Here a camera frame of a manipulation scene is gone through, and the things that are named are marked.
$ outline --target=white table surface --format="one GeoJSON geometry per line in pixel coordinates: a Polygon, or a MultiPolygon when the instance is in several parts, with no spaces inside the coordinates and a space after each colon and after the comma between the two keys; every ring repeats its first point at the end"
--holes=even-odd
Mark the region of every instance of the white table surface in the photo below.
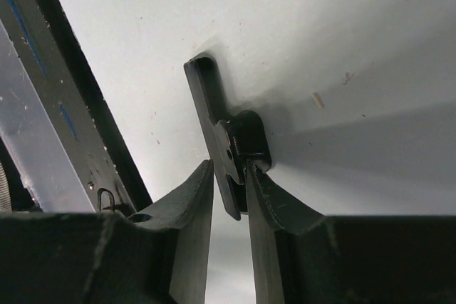
{"type": "MultiPolygon", "coordinates": [[[[155,201],[208,158],[182,64],[209,51],[306,204],[456,212],[456,0],[60,1],[155,201]]],[[[217,191],[207,303],[254,303],[248,221],[217,191]]]]}

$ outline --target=screw hole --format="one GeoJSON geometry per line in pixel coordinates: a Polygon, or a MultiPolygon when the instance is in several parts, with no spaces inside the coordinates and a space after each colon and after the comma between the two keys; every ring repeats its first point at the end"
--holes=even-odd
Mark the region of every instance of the screw hole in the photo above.
{"type": "Polygon", "coordinates": [[[134,224],[139,224],[140,222],[147,222],[147,221],[151,220],[151,218],[152,218],[151,215],[135,214],[135,215],[130,216],[128,218],[128,220],[130,220],[134,224]]]}

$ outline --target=blue mark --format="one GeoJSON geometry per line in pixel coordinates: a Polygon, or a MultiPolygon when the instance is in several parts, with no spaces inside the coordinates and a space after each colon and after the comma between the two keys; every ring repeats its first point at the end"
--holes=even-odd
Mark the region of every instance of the blue mark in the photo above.
{"type": "Polygon", "coordinates": [[[66,112],[63,104],[59,103],[58,108],[60,108],[60,111],[62,112],[63,117],[65,118],[65,121],[66,121],[68,127],[70,128],[71,134],[73,135],[74,139],[78,140],[78,136],[76,134],[76,128],[74,128],[73,122],[71,121],[70,116],[66,112]]]}
{"type": "Polygon", "coordinates": [[[21,27],[21,29],[22,29],[22,31],[24,33],[24,38],[26,39],[26,42],[27,42],[28,46],[30,47],[33,56],[35,56],[36,62],[38,63],[41,71],[43,72],[44,76],[46,77],[47,75],[44,72],[44,67],[43,67],[43,64],[41,62],[41,59],[38,57],[38,53],[37,53],[37,51],[35,49],[35,45],[33,44],[33,41],[31,40],[31,38],[29,36],[29,33],[26,30],[26,26],[25,26],[24,22],[22,21],[21,14],[19,13],[19,10],[17,9],[17,7],[16,7],[16,5],[14,3],[14,0],[7,0],[7,1],[9,3],[9,6],[11,6],[11,9],[13,10],[14,16],[16,17],[16,20],[18,21],[19,26],[21,27]]]}

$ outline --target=blue line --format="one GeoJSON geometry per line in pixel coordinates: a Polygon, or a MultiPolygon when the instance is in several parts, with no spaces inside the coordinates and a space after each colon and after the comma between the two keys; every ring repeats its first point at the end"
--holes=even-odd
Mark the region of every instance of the blue line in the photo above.
{"type": "Polygon", "coordinates": [[[13,13],[14,13],[14,16],[16,17],[16,20],[18,21],[19,23],[19,26],[21,27],[23,33],[24,33],[24,37],[26,39],[26,42],[28,44],[28,46],[30,47],[31,49],[31,52],[33,53],[33,56],[35,56],[35,59],[36,59],[36,62],[38,63],[41,71],[43,72],[44,76],[47,77],[45,71],[44,71],[44,67],[43,67],[43,64],[41,63],[41,59],[38,57],[38,53],[35,49],[35,45],[33,44],[33,41],[31,40],[30,36],[29,36],[29,33],[27,32],[26,30],[26,26],[24,24],[24,22],[22,21],[22,18],[21,18],[21,14],[19,13],[19,10],[17,9],[15,3],[14,3],[14,0],[7,0],[9,5],[11,6],[11,9],[13,10],[13,13]]]}
{"type": "Polygon", "coordinates": [[[60,111],[62,112],[63,117],[65,118],[65,121],[68,124],[68,127],[70,128],[71,134],[73,135],[74,139],[78,140],[78,136],[76,134],[76,128],[74,127],[73,122],[71,121],[70,116],[66,112],[63,104],[59,103],[58,108],[60,108],[60,111]]]}

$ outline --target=white surface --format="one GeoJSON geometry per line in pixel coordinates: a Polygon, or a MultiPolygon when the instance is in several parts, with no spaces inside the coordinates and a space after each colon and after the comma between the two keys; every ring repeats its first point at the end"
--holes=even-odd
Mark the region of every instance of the white surface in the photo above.
{"type": "MultiPolygon", "coordinates": [[[[154,200],[207,157],[182,64],[211,51],[231,105],[265,121],[270,175],[300,200],[456,212],[456,0],[61,3],[154,200]]],[[[247,220],[219,195],[207,302],[254,302],[247,220]]]]}

